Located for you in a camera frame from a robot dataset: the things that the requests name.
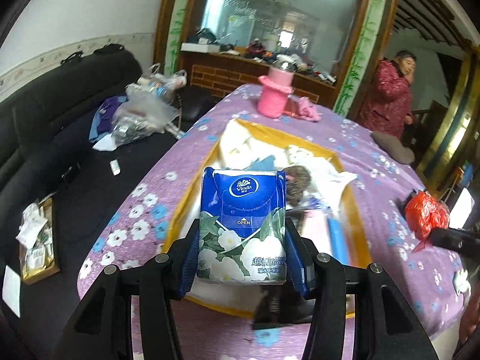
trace blue tissue package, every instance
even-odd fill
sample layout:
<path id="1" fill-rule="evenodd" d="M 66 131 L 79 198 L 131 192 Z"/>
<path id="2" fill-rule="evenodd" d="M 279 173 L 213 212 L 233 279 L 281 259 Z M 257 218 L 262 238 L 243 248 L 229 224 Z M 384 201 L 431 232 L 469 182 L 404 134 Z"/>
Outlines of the blue tissue package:
<path id="1" fill-rule="evenodd" d="M 206 168 L 197 275 L 211 282 L 282 284 L 285 172 Z"/>

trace person's hand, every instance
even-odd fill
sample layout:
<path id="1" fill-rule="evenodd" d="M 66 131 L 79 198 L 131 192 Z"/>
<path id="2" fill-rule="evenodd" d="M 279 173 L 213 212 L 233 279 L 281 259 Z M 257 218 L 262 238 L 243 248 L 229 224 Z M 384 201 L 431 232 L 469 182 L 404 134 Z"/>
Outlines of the person's hand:
<path id="1" fill-rule="evenodd" d="M 480 323 L 480 285 L 477 285 L 470 298 L 469 305 L 460 320 L 458 332 L 460 343 L 464 344 Z"/>
<path id="2" fill-rule="evenodd" d="M 409 82 L 410 85 L 413 84 L 413 70 L 405 75 L 405 79 Z"/>

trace black sofa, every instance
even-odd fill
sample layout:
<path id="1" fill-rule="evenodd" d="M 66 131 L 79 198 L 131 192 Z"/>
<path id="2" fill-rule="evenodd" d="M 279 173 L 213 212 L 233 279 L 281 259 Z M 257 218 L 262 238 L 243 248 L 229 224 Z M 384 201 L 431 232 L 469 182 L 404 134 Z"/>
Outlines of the black sofa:
<path id="1" fill-rule="evenodd" d="M 61 266 L 51 277 L 29 286 L 22 283 L 20 319 L 1 302 L 2 354 L 51 358 L 79 302 L 77 275 L 88 251 L 128 194 L 176 142 L 168 133 L 153 134 L 114 152 L 92 150 L 88 134 L 99 105 L 124 92 L 141 73 L 131 53 L 109 45 L 70 58 L 0 103 L 1 282 L 5 264 L 20 272 L 15 236 L 23 209 L 53 191 Z M 187 130 L 213 103 L 192 88 L 185 88 L 181 97 L 182 128 Z M 114 159 L 121 167 L 117 176 L 110 169 Z M 75 177 L 66 182 L 62 176 L 76 164 L 81 170 L 71 172 Z M 14 338 L 20 341 L 13 344 Z"/>

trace pink container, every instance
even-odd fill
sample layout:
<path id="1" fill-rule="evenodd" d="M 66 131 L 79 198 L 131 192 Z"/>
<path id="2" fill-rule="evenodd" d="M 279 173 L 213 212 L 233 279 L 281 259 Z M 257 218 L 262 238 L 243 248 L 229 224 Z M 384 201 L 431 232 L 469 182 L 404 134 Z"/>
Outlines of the pink container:
<path id="1" fill-rule="evenodd" d="M 293 92 L 290 86 L 292 80 L 293 73 L 274 67 L 270 68 L 268 76 L 260 76 L 258 81 L 263 85 L 263 90 L 257 104 L 258 112 L 273 119 L 280 117 Z"/>

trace red jacket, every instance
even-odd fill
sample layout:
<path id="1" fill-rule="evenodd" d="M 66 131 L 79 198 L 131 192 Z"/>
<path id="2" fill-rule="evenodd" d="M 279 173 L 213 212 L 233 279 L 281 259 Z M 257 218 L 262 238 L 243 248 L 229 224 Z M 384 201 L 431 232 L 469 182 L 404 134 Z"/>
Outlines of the red jacket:
<path id="1" fill-rule="evenodd" d="M 382 61 L 358 114 L 358 123 L 400 139 L 405 116 L 411 115 L 410 84 L 392 61 Z"/>

